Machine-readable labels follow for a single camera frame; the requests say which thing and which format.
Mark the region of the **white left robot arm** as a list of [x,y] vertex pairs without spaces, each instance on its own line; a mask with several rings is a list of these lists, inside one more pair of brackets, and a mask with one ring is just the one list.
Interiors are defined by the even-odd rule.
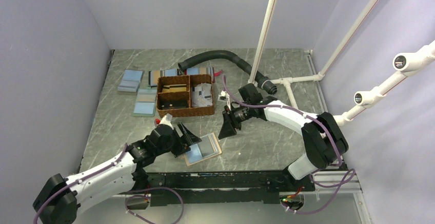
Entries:
[[173,126],[170,114],[145,138],[125,144],[121,152],[82,173],[51,176],[33,203],[33,223],[73,223],[90,207],[119,193],[151,191],[145,167],[165,153],[179,157],[201,142],[183,123]]

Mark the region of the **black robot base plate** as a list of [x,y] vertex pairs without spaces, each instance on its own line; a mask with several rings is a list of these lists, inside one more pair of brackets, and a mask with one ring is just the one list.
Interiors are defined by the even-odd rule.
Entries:
[[262,202],[279,204],[294,193],[314,192],[309,177],[293,179],[284,170],[158,172],[135,183],[128,194],[149,193],[151,206],[179,203]]

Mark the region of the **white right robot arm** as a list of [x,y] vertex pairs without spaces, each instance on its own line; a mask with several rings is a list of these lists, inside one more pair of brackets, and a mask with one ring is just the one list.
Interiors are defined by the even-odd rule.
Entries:
[[305,153],[290,163],[283,176],[283,185],[294,191],[303,178],[328,166],[338,167],[349,145],[332,114],[313,114],[288,106],[273,96],[263,97],[255,85],[239,88],[243,101],[234,100],[224,107],[219,139],[235,136],[242,122],[260,118],[282,125],[301,135]]

